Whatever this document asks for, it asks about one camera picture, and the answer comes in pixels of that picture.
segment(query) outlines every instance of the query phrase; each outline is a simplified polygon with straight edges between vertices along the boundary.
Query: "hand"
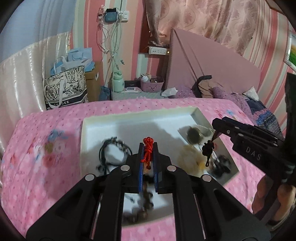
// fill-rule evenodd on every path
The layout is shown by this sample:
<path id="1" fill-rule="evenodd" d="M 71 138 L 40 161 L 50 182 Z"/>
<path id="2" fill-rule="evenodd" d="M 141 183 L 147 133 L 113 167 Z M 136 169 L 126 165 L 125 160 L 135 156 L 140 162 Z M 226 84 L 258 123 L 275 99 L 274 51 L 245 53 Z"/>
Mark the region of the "hand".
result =
<path id="1" fill-rule="evenodd" d="M 265 179 L 266 176 L 264 176 L 257 185 L 257 192 L 252 203 L 252 210 L 254 214 L 264 207 L 264 197 L 267 194 Z M 293 204 L 295 191 L 296 188 L 294 186 L 288 184 L 280 185 L 280 187 L 278 188 L 277 196 L 281 206 L 272 218 L 273 221 L 280 221 L 287 215 Z"/>

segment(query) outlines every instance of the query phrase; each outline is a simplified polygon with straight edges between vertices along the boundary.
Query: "picture frame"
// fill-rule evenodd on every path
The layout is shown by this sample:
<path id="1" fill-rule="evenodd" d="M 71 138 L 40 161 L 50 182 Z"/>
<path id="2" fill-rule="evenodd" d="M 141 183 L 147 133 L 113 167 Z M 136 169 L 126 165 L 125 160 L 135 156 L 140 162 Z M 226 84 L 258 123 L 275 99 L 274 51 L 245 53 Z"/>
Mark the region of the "picture frame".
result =
<path id="1" fill-rule="evenodd" d="M 289 31 L 284 62 L 296 71 L 296 35 Z"/>

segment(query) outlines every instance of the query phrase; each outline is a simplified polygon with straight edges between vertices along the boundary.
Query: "metal rivet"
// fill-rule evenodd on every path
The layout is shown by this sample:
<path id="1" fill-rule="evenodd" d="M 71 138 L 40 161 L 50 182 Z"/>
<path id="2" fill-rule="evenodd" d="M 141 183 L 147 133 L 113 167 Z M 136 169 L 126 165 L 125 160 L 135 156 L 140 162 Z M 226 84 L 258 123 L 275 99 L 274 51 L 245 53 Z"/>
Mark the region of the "metal rivet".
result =
<path id="1" fill-rule="evenodd" d="M 92 181 L 94 179 L 94 175 L 93 174 L 87 174 L 86 176 L 85 176 L 85 180 L 87 180 L 88 182 L 89 181 Z"/>
<path id="2" fill-rule="evenodd" d="M 202 179 L 205 181 L 205 182 L 210 182 L 212 180 L 212 177 L 210 175 L 203 175 L 202 176 Z"/>
<path id="3" fill-rule="evenodd" d="M 177 168 L 173 165 L 170 165 L 167 167 L 167 170 L 170 171 L 170 172 L 174 172 L 175 170 L 177 170 Z"/>
<path id="4" fill-rule="evenodd" d="M 120 167 L 120 169 L 122 170 L 122 171 L 128 171 L 129 169 L 130 169 L 130 167 L 129 167 L 129 165 L 122 165 L 121 167 Z"/>

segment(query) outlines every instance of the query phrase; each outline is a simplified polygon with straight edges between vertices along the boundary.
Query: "red knotted cord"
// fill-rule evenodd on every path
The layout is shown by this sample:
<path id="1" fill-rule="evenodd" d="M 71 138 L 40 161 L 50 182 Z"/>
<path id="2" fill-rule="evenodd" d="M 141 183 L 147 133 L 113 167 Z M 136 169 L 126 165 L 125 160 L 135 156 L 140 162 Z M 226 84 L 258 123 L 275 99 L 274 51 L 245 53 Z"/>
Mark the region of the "red knotted cord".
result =
<path id="1" fill-rule="evenodd" d="M 153 150 L 153 143 L 154 140 L 151 137 L 146 137 L 143 139 L 143 142 L 145 144 L 145 148 L 144 148 L 144 158 L 141 160 L 141 162 L 146 162 L 147 164 L 147 169 L 150 170 L 151 166 L 150 166 L 150 162 L 151 160 L 151 153 Z"/>

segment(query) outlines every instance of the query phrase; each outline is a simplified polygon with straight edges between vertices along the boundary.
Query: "blue power adapter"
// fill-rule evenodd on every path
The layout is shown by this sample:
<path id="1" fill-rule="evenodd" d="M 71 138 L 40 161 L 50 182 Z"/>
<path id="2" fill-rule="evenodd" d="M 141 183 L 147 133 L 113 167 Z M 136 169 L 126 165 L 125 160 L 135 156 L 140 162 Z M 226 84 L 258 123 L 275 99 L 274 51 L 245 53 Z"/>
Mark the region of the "blue power adapter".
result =
<path id="1" fill-rule="evenodd" d="M 117 11 L 116 8 L 108 8 L 105 13 L 105 22 L 106 23 L 115 23 L 117 20 Z"/>

